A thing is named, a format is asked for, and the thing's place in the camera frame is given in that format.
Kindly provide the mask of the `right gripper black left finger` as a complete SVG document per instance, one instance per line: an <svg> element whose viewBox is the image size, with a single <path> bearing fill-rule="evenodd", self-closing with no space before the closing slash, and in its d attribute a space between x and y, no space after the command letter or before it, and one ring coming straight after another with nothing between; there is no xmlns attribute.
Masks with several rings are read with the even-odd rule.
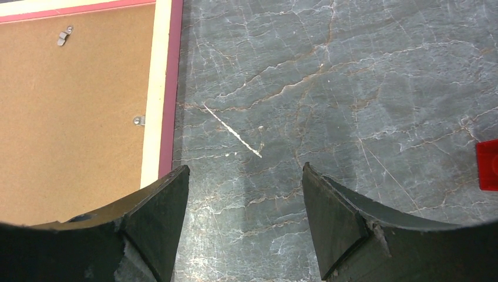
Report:
<svg viewBox="0 0 498 282"><path fill-rule="evenodd" d="M2 281L170 281L188 166L69 221L1 224Z"/></svg>

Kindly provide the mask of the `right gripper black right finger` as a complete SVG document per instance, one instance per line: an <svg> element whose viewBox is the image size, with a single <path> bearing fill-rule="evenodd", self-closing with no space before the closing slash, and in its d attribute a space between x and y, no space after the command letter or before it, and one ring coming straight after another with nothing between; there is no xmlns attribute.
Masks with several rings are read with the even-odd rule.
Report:
<svg viewBox="0 0 498 282"><path fill-rule="evenodd" d="M323 281L497 280L497 221L459 225L407 214L309 163L302 188Z"/></svg>

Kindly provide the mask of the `pink wooden picture frame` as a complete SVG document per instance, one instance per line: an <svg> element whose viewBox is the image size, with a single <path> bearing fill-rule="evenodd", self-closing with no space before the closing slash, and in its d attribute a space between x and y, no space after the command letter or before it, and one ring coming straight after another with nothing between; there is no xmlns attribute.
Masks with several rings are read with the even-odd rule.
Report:
<svg viewBox="0 0 498 282"><path fill-rule="evenodd" d="M140 187L172 170L183 1L1 1L1 23L155 5Z"/></svg>

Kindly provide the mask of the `brown cardboard backing board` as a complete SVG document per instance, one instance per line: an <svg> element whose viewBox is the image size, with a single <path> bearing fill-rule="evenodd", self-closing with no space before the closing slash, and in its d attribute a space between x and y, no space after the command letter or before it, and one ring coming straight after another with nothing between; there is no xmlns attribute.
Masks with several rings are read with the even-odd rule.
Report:
<svg viewBox="0 0 498 282"><path fill-rule="evenodd" d="M154 9L1 25L2 222L67 221L140 188L133 118L146 110Z"/></svg>

